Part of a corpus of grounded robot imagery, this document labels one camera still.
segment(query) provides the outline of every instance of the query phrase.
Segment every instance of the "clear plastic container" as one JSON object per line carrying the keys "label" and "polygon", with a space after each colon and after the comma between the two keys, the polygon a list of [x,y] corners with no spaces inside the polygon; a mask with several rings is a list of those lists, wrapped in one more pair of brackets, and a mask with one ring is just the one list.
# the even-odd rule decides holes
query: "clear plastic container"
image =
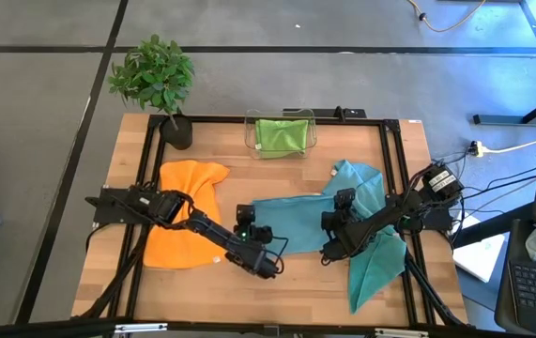
{"label": "clear plastic container", "polygon": [[245,145],[254,159],[303,159],[317,143],[311,109],[245,115]]}

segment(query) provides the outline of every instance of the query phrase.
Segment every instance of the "potted plant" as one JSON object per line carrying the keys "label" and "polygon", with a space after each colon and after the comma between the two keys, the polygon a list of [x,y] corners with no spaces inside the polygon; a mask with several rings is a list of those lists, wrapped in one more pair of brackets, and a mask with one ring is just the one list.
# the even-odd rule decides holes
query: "potted plant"
{"label": "potted plant", "polygon": [[151,106],[164,111],[169,118],[160,125],[163,141],[180,150],[191,146],[192,123],[180,104],[189,95],[194,66],[174,41],[168,45],[153,34],[150,41],[143,40],[128,51],[124,66],[112,63],[111,69],[110,93],[118,92],[124,104],[138,101],[142,109]]}

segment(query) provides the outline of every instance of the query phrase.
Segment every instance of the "teal towel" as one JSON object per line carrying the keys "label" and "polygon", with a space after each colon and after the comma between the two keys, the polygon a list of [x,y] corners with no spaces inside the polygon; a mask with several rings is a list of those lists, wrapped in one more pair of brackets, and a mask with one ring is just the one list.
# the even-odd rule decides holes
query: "teal towel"
{"label": "teal towel", "polygon": [[[290,239],[285,253],[319,251],[329,239],[321,228],[322,211],[333,211],[334,194],[355,188],[353,208],[361,218],[368,218],[385,206],[382,174],[363,163],[347,160],[334,164],[336,175],[322,195],[299,196],[253,201],[255,222],[269,225],[275,236]],[[283,244],[274,240],[268,248],[280,251]],[[392,225],[376,233],[367,249],[351,258],[348,298],[351,313],[357,310],[405,269],[406,244],[395,234]]]}
{"label": "teal towel", "polygon": [[351,314],[405,269],[406,243],[392,225],[378,231],[367,249],[351,258],[347,290]]}
{"label": "teal towel", "polygon": [[[255,224],[271,226],[274,236],[288,238],[284,254],[318,251],[328,235],[322,231],[322,211],[334,210],[332,196],[309,195],[253,201]],[[274,239],[266,247],[279,253],[283,240]]]}

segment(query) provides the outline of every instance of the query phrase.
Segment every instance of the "black plant pot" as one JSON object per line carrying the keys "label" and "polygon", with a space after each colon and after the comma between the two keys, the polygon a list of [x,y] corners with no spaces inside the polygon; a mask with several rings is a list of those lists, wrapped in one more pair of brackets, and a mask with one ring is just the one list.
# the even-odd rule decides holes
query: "black plant pot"
{"label": "black plant pot", "polygon": [[[174,121],[167,116],[161,122],[161,139],[178,150],[187,149],[192,145],[192,122],[183,114],[174,114],[173,118]],[[177,130],[174,128],[174,122],[176,122]]]}

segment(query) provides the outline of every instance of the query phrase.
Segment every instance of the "metal table leg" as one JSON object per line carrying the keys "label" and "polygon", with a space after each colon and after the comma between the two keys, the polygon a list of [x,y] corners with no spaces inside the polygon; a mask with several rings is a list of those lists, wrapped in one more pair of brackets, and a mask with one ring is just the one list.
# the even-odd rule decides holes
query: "metal table leg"
{"label": "metal table leg", "polygon": [[474,124],[498,126],[536,126],[536,108],[524,116],[474,115]]}

